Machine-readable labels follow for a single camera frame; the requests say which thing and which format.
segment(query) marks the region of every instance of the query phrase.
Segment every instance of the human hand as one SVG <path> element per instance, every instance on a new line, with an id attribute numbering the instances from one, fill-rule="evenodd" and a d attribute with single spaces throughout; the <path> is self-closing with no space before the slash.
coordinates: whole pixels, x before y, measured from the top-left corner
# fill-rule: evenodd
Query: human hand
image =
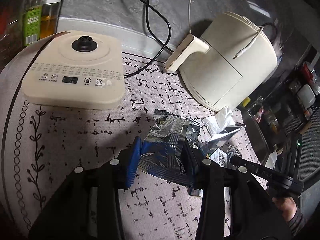
<path id="1" fill-rule="evenodd" d="M 272 201 L 283 212 L 282 216 L 286 222 L 289 222 L 297 212 L 297 205 L 292 197 L 272 198 Z"/>

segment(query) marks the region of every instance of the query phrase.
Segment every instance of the green label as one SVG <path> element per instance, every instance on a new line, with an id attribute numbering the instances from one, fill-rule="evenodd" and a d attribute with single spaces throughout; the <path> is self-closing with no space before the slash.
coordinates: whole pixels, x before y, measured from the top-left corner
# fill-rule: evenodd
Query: green label
<path id="1" fill-rule="evenodd" d="M 40 37 L 42 6 L 29 9 L 24 18 L 23 45 L 28 46 Z"/>

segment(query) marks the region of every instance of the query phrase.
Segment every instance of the patterned tablecloth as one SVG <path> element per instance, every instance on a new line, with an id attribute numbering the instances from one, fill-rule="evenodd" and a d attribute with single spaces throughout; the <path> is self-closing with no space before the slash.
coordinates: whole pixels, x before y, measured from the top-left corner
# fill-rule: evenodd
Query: patterned tablecloth
<path id="1" fill-rule="evenodd" d="M 122 59 L 126 73 L 149 61 L 143 54 L 134 55 L 128 49 Z M 8 70 L 1 93 L 11 96 L 0 98 L 0 197 L 24 235 L 76 166 L 99 167 L 128 147 L 135 136 L 145 138 L 154 124 L 152 115 L 156 108 L 196 121 L 214 114 L 192 98 L 178 73 L 166 73 L 160 61 L 126 79 L 121 104 L 107 111 L 28 102 L 18 82 L 11 82 L 20 79 L 26 67 L 27 64 L 21 66 L 24 69 L 20 73 L 12 67 Z M 233 116 L 242 121 L 240 111 L 235 110 Z M 208 138 L 202 127 L 199 139 Z M 244 129 L 229 144 L 237 146 L 243 158 L 258 161 Z M 189 196 L 185 187 L 137 171 L 134 184 L 127 191 L 120 190 L 119 198 L 127 239 L 194 239 L 201 198 Z M 225 200 L 225 234 L 228 234 L 230 208 L 228 197 Z"/>

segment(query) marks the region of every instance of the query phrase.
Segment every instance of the amber liquid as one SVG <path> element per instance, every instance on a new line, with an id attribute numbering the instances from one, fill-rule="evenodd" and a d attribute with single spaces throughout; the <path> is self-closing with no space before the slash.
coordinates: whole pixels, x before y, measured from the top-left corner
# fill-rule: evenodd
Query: amber liquid
<path id="1" fill-rule="evenodd" d="M 58 17 L 54 18 L 50 16 L 42 16 L 41 17 L 41 25 L 40 25 L 40 38 L 48 37 L 52 34 L 56 33 Z"/>

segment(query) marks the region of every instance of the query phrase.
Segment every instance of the white tissue paper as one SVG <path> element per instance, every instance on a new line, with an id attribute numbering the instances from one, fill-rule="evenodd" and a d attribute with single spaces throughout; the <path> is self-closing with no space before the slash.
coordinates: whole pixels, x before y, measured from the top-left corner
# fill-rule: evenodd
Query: white tissue paper
<path id="1" fill-rule="evenodd" d="M 216 115 L 208 116 L 202 119 L 203 124 L 208 129 L 211 137 L 220 133 L 228 125 L 235 125 L 236 122 L 232 119 L 232 110 L 225 106 Z"/>

